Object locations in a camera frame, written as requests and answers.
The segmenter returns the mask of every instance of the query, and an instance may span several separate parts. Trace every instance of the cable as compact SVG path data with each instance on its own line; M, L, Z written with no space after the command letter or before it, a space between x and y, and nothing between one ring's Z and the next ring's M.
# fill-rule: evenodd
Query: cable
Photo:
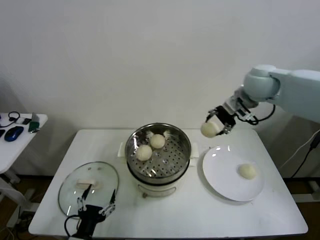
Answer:
M13 117L13 116L11 116L12 114L18 114L18 117ZM8 113L8 117L9 117L9 121L12 121L12 122L6 126L0 125L0 128L6 128L6 127L11 126L12 124L15 124L17 122L17 120L20 118L20 113L17 111L11 111Z
M9 234L7 236L5 236L2 240L5 240L5 239L8 239L9 236L11 235L12 236L12 240L15 240L15 235L11 232L11 230L8 228L8 227L4 227L0 230L0 233L3 231L3 230L7 230L9 232Z
M291 177L291 178L294 178L294 177L295 177L295 175L299 172L300 168L301 168L301 167L302 167L302 165L305 163L305 161L307 160L307 157L308 157L309 153L310 153L312 150L313 150L313 148L312 148L312 147L310 147L310 148L309 148L309 151L306 153L306 155L305 155L305 157L304 157L303 162L300 164L300 166L298 167L298 169L295 171L295 173L292 175L292 177Z
M262 122L264 120L267 120L269 119L276 111L276 105L273 104L273 108L272 108L272 111L270 112L270 114L264 118L261 118L261 119L258 119L259 122Z
M68 229L67 229L67 221L71 218L75 218L75 217L79 217L79 215L71 215L71 216L68 216L66 218L66 220L64 221L64 230L65 230L65 233L67 234L68 237L70 237L70 233L68 232Z
M282 169L282 168L297 154L297 152L299 152L299 150L300 150L301 148L303 148L305 145L307 145L308 142L310 142L311 139L313 139L314 136L315 136L317 133L319 133L319 132L320 132L320 129L319 129L318 131L316 131L316 132L309 138L308 141L306 141L303 145L301 145L301 146L294 152L294 154L292 154L292 156L289 157L288 160L285 161L284 164L282 164L282 165L279 167L279 170Z
M250 114L251 111L243 104L242 99L241 99L241 98L238 98L237 100L238 100L239 104L241 105L241 107L243 107L243 108ZM255 125L258 125L259 122L262 122L262 121L264 121L264 120L269 119L269 118L275 113L275 111L276 111L276 105L273 104L272 111L270 112L270 114L269 114L268 116L266 116L266 117L261 118L261 119L258 119L256 116L253 116L254 121L252 121L252 120L243 120L243 119L241 119L241 118L239 117L239 115L236 115L236 117L237 117L238 120L240 120L241 122L246 122L246 123L248 123L248 124L250 124L250 125L255 126Z

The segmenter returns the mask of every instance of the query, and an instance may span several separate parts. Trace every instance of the floor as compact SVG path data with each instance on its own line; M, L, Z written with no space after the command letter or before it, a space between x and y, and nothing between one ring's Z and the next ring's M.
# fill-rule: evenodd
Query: floor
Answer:
M22 177L21 182L16 184L16 188L24 193L29 188L35 188L36 191L34 193L34 197L32 202L40 203L46 190L48 189L51 177ZM311 193L312 190L309 186L304 182L287 182L287 187L289 188L292 194L306 194ZM6 225L7 221L9 220L11 214L16 209L17 205L8 198L4 198L0 202L0 240L13 240L12 237L9 237L9 232L7 230L3 230L3 227ZM320 239L320 202L316 203L298 203L298 207L302 212L304 219L306 220L309 231L307 234L299 235L299 236L282 236L282 237L264 237L259 238L263 240L319 240ZM37 236L34 237L33 235L26 232L18 233L17 230L13 229L13 234L15 239L18 240L55 240L56 238L53 237L44 237L44 236Z

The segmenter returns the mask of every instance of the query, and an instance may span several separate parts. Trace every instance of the white wall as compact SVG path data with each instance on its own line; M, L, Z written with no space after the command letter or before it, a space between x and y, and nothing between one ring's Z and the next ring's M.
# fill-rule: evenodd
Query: white wall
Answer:
M318 0L1 1L0 109L49 117L15 169L53 175L83 128L199 128L257 64L320 71L319 9ZM268 149L290 119L278 109L257 128Z

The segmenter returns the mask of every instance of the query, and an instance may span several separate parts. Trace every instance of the pot handle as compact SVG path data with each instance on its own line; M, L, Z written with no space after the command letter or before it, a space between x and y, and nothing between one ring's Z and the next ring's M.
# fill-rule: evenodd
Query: pot handle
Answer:
M193 142L191 144L191 155L190 155L190 167L196 167L199 159L199 150L198 150L198 144L196 142Z

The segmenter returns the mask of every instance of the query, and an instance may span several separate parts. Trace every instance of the black cable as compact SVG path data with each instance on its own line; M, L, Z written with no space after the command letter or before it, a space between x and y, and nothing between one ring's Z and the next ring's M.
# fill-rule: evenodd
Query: black cable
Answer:
M304 157L303 162L300 164L300 166L298 167L298 169L295 171L295 173L292 175L292 177L291 177L291 178L294 178L294 177L295 177L295 175L299 172L300 168L301 168L301 167L302 167L302 165L305 163L305 161L307 160L307 157L308 157L309 153L310 153L312 150L313 150L313 148L312 148L312 147L310 147L310 148L309 148L309 151L306 153L306 155L305 155L305 157Z
M68 229L67 229L67 221L71 218L75 218L75 217L79 217L79 215L71 215L71 216L68 216L66 218L66 220L64 221L64 230L65 230L65 233L67 234L68 237L70 237L70 233L68 232Z
M18 114L18 117L13 117L13 116L11 116L12 114ZM17 122L17 120L20 118L20 113L17 111L11 111L8 113L8 117L9 117L9 121L12 121L12 122L6 126L0 125L0 128L6 128L6 127L11 126L12 124L15 124Z
M258 119L258 121L261 122L261 121L269 119L275 113L275 111L276 111L276 105L273 104L273 109L272 109L271 113L264 118Z
M238 98L237 100L238 100L239 104L241 105L241 107L243 107L243 108L250 114L251 111L243 104L242 99L241 99L241 98ZM236 116L237 116L237 118L238 118L241 122L245 122L245 123L248 123L248 124L250 124L250 125L255 126L255 125L258 125L259 122L262 122L262 121L264 121L264 120L269 119L269 118L275 113L275 111L276 111L276 105L273 104L272 111L271 111L271 113L270 113L268 116L266 116L266 117L264 117L264 118L261 118L261 119L258 119L256 116L253 116L254 121L252 121L252 120L242 120L238 115L236 115Z
M310 143L310 148L309 151L306 153L303 162L300 164L299 168L295 171L295 173L292 175L291 179L298 173L298 171L300 170L300 168L302 167L302 165L305 163L305 161L307 160L307 157L309 155L309 153L315 149L320 143L320 132L318 132L315 137L313 138L312 142Z

